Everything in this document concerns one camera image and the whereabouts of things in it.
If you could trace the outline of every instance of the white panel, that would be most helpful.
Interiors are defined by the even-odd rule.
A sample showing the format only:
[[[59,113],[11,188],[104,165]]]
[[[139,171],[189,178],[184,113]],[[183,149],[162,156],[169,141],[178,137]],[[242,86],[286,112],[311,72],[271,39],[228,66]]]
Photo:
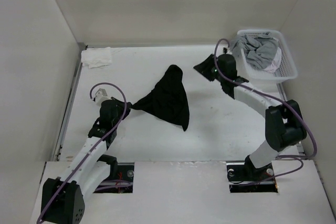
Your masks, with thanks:
[[[262,168],[275,159],[279,153],[274,150],[265,140],[250,156],[250,160],[255,168]]]
[[[251,82],[243,83],[245,86],[261,91],[257,89]],[[249,107],[257,111],[261,116],[265,118],[266,110],[270,106],[281,105],[281,102],[268,97],[262,97],[251,90],[245,89],[243,87],[235,87],[234,96],[236,101],[240,101],[244,104],[247,104]]]
[[[98,161],[94,164],[93,169],[90,171],[90,175],[85,180],[83,186],[80,187],[84,201],[88,200],[101,182],[110,176],[110,172],[111,166],[107,163]]]
[[[0,163],[50,157],[78,50],[55,0],[0,0]]]
[[[273,162],[275,174],[299,162]],[[43,182],[67,163],[48,163]],[[277,179],[279,193],[231,194],[224,162],[136,163],[132,194],[94,194],[81,224],[335,224],[313,161]],[[41,188],[31,224],[40,213]]]
[[[316,161],[336,209],[336,0],[299,0],[281,32],[299,71],[296,80],[286,82],[286,93],[299,102],[317,139]],[[304,147],[311,153],[307,143]]]
[[[106,152],[106,143],[104,141],[100,142],[92,152],[90,151],[92,146],[95,145],[98,141],[99,138],[97,137],[91,137],[86,140],[85,145],[75,157],[71,163],[71,166],[69,166],[62,174],[59,175],[61,181],[65,181],[78,166],[78,164],[85,158],[85,156],[89,155],[81,165],[81,169],[77,171],[71,178],[71,181],[76,181],[77,185],[79,186],[83,186],[86,183],[86,180],[97,160]]]
[[[248,27],[280,29],[296,0],[57,0],[88,44],[196,44]]]
[[[45,162],[11,162],[0,167],[0,223],[29,222]]]
[[[248,105],[226,95],[218,81],[209,82],[193,69],[213,50],[214,45],[114,48],[112,65],[83,68],[60,159],[73,159],[99,116],[99,107],[89,99],[93,85],[113,82],[129,102],[136,103],[154,88],[169,65],[176,64],[183,70],[190,110],[187,131],[132,110],[119,125],[107,153],[120,162],[244,160],[265,140],[265,120]],[[122,100],[114,88],[103,88]],[[269,91],[279,97],[275,84]],[[288,151],[297,153],[296,147]]]

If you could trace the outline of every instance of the red wire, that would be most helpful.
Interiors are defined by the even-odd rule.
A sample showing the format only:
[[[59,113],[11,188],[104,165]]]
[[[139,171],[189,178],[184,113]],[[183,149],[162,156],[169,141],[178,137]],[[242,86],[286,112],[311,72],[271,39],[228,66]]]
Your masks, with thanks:
[[[122,173],[120,172],[119,174],[119,179],[121,179],[122,178]]]

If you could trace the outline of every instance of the black cloth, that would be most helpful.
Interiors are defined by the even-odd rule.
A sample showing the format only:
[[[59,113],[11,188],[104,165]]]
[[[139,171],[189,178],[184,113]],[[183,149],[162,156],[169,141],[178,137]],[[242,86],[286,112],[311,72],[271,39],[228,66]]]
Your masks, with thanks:
[[[189,106],[182,84],[182,75],[181,68],[170,65],[154,89],[132,108],[180,125],[186,131],[189,125]]]

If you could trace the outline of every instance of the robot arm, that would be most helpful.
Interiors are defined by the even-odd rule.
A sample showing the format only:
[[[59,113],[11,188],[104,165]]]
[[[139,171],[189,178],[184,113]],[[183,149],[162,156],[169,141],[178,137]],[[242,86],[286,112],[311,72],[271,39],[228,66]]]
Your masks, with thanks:
[[[100,116],[90,130],[83,148],[67,169],[56,179],[49,178],[44,183],[41,211],[48,204],[58,187],[82,162],[84,156],[87,154],[89,156],[81,163],[80,169],[72,176],[71,182],[69,181],[66,184],[62,192],[52,202],[43,216],[44,221],[64,224],[79,223],[84,214],[85,201],[104,179],[113,176],[113,173],[117,170],[116,158],[105,155],[117,135],[117,130],[111,132],[104,141],[100,142],[94,151],[90,152],[90,150],[119,121],[124,110],[124,103],[109,98],[104,89],[97,91],[94,101],[101,107]],[[131,105],[131,103],[127,104],[125,117],[129,114]]]
[[[217,63],[222,73],[235,83],[244,84],[252,89],[255,87],[248,80],[237,75],[236,61],[232,55],[223,54],[217,57]],[[264,172],[271,161],[285,148],[305,139],[307,132],[298,122],[293,113],[280,102],[260,95],[223,79],[217,72],[214,56],[210,55],[205,61],[196,65],[194,69],[209,81],[215,79],[221,83],[222,90],[235,100],[247,104],[265,118],[264,142],[245,159],[244,174],[237,174],[238,180],[255,178],[256,174]],[[299,105],[290,100],[287,103],[301,116]]]

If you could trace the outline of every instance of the white table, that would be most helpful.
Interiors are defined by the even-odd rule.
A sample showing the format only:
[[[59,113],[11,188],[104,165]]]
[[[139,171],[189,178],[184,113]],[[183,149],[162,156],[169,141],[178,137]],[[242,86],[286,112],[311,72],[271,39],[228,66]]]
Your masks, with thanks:
[[[190,108],[188,130],[183,132],[181,127],[133,110],[118,127],[108,154],[119,162],[244,160],[264,141],[265,120],[226,95],[217,81],[209,82],[193,69],[213,51],[214,45],[114,48],[112,65],[83,68],[60,160],[73,159],[99,116],[99,108],[89,99],[94,84],[112,82],[135,103],[154,88],[171,64],[183,70]],[[122,100],[113,87],[102,88]],[[266,88],[268,93],[280,96],[275,84]],[[297,148],[291,147],[287,153],[298,154]]]
[[[42,185],[68,162],[48,162]],[[299,166],[275,161],[275,174]],[[225,162],[137,162],[132,194],[94,194],[81,224],[335,224],[313,161],[277,178],[279,193],[230,193]],[[40,214],[39,189],[30,224]]]

